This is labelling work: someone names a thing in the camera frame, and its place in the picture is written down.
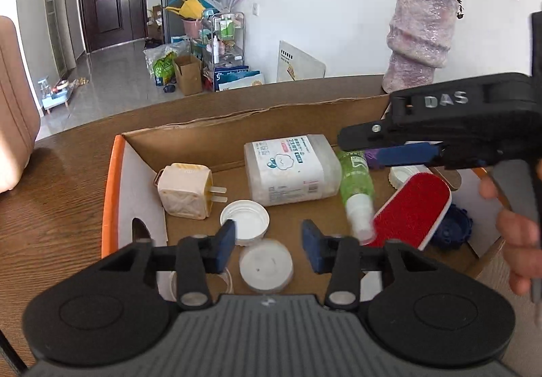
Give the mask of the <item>person right hand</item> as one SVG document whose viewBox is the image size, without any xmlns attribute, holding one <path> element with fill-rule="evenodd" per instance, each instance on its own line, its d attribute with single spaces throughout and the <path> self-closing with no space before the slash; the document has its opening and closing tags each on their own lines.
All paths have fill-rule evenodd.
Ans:
<svg viewBox="0 0 542 377">
<path fill-rule="evenodd" d="M 527 294 L 531 281 L 541 277 L 542 254 L 539 226 L 528 218 L 502 209 L 496 228 L 504 240 L 503 258 L 510 269 L 509 283 L 517 295 Z"/>
</svg>

